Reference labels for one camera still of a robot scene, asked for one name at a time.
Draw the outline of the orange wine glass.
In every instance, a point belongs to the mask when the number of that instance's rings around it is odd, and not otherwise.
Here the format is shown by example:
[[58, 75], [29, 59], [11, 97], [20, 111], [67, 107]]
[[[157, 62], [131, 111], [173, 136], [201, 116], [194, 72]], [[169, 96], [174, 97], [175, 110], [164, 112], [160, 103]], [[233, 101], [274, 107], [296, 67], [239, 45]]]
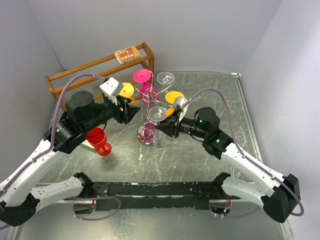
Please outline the orange wine glass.
[[133, 94], [135, 92], [134, 86], [129, 82], [123, 82], [122, 85], [123, 85], [123, 88], [121, 89], [119, 95], [121, 97], [130, 99], [131, 100], [131, 102], [129, 103], [130, 105], [137, 106], [138, 103], [135, 100], [135, 98], [133, 97]]
[[167, 110], [166, 110], [166, 118], [165, 119], [168, 119], [175, 111], [175, 108], [176, 106], [174, 105], [174, 102], [175, 102], [175, 99], [178, 97], [178, 96], [182, 96], [185, 98], [185, 96], [179, 92], [179, 91], [170, 91], [168, 92], [166, 95], [165, 95], [165, 100], [171, 104], [172, 106], [169, 107]]

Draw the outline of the clear wine glass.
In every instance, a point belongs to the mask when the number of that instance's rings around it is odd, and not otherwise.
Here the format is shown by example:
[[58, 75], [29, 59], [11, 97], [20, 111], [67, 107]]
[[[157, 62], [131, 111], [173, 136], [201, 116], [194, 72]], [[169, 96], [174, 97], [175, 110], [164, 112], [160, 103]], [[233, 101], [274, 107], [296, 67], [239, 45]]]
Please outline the clear wine glass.
[[[150, 122], [152, 122], [155, 126], [157, 126], [161, 121], [165, 120], [167, 117], [167, 110], [165, 107], [162, 106], [154, 106], [148, 110], [147, 118]], [[166, 137], [163, 133], [158, 130], [153, 130], [153, 142], [157, 148], [163, 148]]]
[[161, 91], [161, 93], [168, 93], [169, 88], [172, 87], [175, 83], [175, 76], [171, 72], [163, 71], [157, 75], [156, 80], [160, 85], [164, 86], [164, 89]]

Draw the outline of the pink wine glass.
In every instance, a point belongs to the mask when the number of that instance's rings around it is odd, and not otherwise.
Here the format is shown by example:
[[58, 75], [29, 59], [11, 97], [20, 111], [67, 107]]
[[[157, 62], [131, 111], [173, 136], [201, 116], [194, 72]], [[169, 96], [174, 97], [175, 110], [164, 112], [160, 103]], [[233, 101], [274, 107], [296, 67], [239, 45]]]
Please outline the pink wine glass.
[[139, 89], [139, 95], [140, 98], [142, 99], [142, 102], [145, 105], [152, 106], [154, 105], [154, 100], [157, 99], [157, 90], [155, 86], [153, 85], [153, 82], [149, 83], [149, 80], [153, 80], [153, 73], [146, 69], [146, 68], [141, 68], [138, 69], [134, 74], [133, 74], [133, 80], [136, 83], [141, 84], [140, 89]]

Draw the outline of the orange wine glass front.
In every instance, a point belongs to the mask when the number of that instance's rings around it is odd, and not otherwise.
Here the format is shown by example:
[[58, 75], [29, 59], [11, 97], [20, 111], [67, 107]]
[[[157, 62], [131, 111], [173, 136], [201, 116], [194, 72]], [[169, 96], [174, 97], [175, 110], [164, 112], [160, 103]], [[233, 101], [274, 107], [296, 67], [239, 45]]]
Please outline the orange wine glass front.
[[169, 107], [167, 110], [166, 110], [166, 118], [165, 119], [168, 119], [175, 111], [175, 108], [176, 106], [174, 105], [174, 102], [175, 102], [175, 99], [178, 97], [178, 96], [182, 96], [185, 98], [185, 96], [179, 92], [179, 91], [170, 91], [168, 92], [166, 95], [165, 95], [165, 100], [171, 104], [172, 106]]

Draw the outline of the red plastic cup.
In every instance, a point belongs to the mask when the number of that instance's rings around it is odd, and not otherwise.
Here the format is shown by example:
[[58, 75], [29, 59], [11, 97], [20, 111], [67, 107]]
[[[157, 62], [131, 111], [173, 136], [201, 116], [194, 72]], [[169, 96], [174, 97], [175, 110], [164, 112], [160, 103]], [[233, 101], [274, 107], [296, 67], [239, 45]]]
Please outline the red plastic cup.
[[86, 140], [102, 157], [109, 155], [112, 151], [112, 146], [108, 143], [106, 132], [101, 127], [95, 127], [90, 130], [86, 135]]

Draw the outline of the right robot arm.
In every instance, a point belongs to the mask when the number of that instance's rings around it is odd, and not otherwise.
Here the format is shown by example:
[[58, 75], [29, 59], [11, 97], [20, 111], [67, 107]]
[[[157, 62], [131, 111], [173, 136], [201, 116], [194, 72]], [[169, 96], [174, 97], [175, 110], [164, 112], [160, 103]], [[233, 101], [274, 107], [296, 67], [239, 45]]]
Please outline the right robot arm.
[[211, 107], [197, 110], [194, 119], [179, 119], [181, 113], [176, 108], [155, 128], [172, 138], [180, 133], [201, 138], [208, 154], [232, 165], [250, 179], [246, 182], [228, 173], [219, 174], [212, 186], [216, 198], [229, 195], [254, 203], [278, 223], [284, 223], [293, 214], [301, 199], [299, 181], [293, 174], [283, 175], [246, 152], [219, 128], [220, 118]]

